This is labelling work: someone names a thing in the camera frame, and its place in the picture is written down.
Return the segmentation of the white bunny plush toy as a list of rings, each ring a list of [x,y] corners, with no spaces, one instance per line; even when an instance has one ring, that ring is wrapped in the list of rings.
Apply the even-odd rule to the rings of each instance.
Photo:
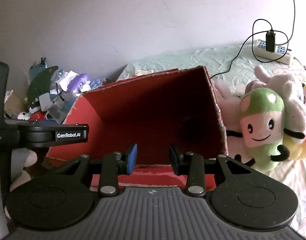
[[[246,85],[245,93],[256,88],[274,90],[284,102],[284,133],[295,141],[301,142],[306,137],[306,106],[302,83],[292,74],[269,76],[262,66],[254,68],[256,80]]]

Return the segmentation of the large red cardboard box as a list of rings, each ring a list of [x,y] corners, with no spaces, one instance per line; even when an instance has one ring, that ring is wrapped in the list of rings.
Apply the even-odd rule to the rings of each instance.
[[[225,128],[206,67],[158,72],[80,96],[66,124],[88,124],[88,141],[52,147],[46,161],[61,166],[79,155],[101,159],[137,145],[137,164],[169,164],[169,146],[206,159],[227,153]]]

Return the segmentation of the pink bunny plush toy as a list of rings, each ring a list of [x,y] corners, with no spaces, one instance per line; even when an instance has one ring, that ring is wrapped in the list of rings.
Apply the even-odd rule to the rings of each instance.
[[[241,93],[233,93],[222,79],[214,81],[214,92],[220,108],[223,124],[226,128],[228,155],[241,156],[243,163],[248,161],[239,118]]]

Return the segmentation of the dark green paper fan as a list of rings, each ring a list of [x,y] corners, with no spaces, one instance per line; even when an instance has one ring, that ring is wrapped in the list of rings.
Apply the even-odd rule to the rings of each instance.
[[[58,70],[58,66],[45,68],[31,81],[27,91],[28,106],[31,107],[40,95],[50,92],[51,78]]]

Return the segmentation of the black charger plug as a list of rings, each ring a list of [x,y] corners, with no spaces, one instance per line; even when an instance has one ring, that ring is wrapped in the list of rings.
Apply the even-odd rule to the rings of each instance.
[[[273,29],[267,31],[265,35],[265,49],[271,53],[275,52],[275,33]]]

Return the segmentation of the red strawberry plush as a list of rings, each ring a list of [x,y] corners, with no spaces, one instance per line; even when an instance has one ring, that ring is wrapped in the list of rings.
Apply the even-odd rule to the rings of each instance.
[[[45,121],[46,120],[46,113],[43,111],[37,111],[30,115],[30,121]]]

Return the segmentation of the yellow plush toy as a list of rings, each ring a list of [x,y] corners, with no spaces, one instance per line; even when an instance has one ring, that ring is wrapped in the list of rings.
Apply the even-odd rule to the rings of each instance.
[[[306,99],[306,82],[302,84],[304,96]],[[303,160],[306,159],[306,137],[301,142],[295,141],[295,138],[289,135],[284,135],[283,138],[284,146],[286,146],[290,152],[290,160]]]

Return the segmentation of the light green bed sheet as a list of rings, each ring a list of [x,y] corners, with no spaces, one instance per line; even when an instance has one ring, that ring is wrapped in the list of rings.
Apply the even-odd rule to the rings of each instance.
[[[298,61],[291,65],[279,62],[260,63],[256,61],[249,44],[240,46],[222,46],[194,51],[176,51],[158,56],[140,59],[126,65],[118,81],[136,76],[162,72],[170,69],[188,69],[197,66],[207,67],[210,76],[224,72],[231,67],[229,73],[220,75],[231,91],[242,92],[245,86],[256,77],[254,68],[263,66],[270,76],[277,74],[293,74],[306,84],[306,70]]]

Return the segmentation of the green mushroom plush toy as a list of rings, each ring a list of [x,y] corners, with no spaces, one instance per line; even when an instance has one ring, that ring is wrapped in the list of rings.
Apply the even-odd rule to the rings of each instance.
[[[290,152],[283,145],[284,102],[274,90],[256,88],[245,94],[240,117],[245,165],[268,172],[289,158]]]

